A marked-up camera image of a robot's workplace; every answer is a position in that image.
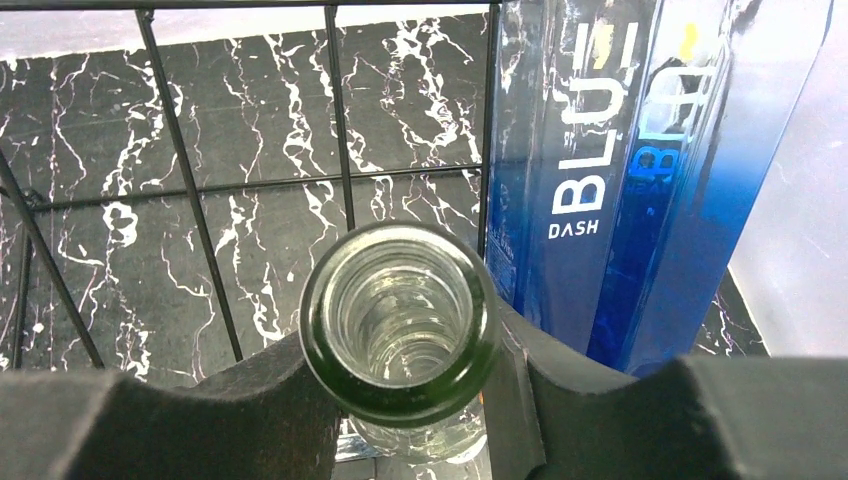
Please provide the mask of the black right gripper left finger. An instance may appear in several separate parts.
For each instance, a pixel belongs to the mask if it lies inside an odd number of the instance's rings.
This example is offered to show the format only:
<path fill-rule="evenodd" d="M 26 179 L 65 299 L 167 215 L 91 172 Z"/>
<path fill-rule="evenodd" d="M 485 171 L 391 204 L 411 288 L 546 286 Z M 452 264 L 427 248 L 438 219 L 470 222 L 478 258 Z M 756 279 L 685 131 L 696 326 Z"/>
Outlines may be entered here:
<path fill-rule="evenodd" d="M 296 336 L 192 387 L 5 372 L 5 479 L 327 479 L 340 412 Z"/>

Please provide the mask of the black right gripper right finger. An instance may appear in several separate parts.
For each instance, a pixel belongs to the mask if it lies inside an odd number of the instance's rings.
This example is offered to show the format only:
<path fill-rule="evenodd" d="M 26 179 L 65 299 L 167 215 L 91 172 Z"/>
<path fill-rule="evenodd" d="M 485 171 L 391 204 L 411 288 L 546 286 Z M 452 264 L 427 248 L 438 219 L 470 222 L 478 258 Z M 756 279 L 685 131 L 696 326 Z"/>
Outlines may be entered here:
<path fill-rule="evenodd" d="M 500 303 L 484 389 L 496 479 L 843 479 L 847 363 L 684 356 L 637 379 Z"/>

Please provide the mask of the clear glass bottle green rim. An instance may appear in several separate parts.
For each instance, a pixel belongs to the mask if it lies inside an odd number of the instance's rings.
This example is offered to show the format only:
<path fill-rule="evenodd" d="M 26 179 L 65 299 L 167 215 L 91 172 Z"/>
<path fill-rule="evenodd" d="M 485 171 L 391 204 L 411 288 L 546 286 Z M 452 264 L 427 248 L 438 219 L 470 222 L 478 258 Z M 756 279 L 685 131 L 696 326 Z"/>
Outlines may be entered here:
<path fill-rule="evenodd" d="M 341 237 L 310 273 L 300 344 L 372 449 L 411 464 L 462 463 L 487 439 L 497 299 L 481 258 L 449 231 L 372 223 Z"/>

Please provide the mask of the blue square water bottle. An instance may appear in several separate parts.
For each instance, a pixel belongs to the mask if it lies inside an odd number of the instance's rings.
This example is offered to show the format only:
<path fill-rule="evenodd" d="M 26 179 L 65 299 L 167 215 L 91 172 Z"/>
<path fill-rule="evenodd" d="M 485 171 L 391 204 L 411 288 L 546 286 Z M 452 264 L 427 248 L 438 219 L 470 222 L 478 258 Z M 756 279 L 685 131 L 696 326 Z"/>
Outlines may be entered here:
<path fill-rule="evenodd" d="M 658 1 L 501 11 L 485 262 L 531 324 L 585 352 Z"/>

